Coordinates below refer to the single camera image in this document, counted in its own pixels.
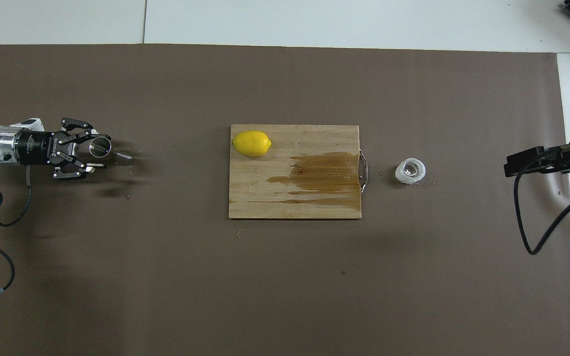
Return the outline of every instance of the brown surface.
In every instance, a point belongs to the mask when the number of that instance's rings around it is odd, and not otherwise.
[[[362,217],[355,125],[232,125],[230,138],[266,133],[272,146],[246,157],[230,146],[233,219],[359,219]]]
[[[554,54],[0,46],[0,124],[63,116],[138,164],[81,182],[33,169],[30,211],[0,228],[18,268],[0,355],[570,355],[570,217],[527,255],[502,171],[564,142]],[[363,218],[228,219],[238,122],[359,125]],[[409,156],[427,176],[405,187]],[[23,175],[0,167],[0,218]],[[525,178],[529,234],[567,187]]]

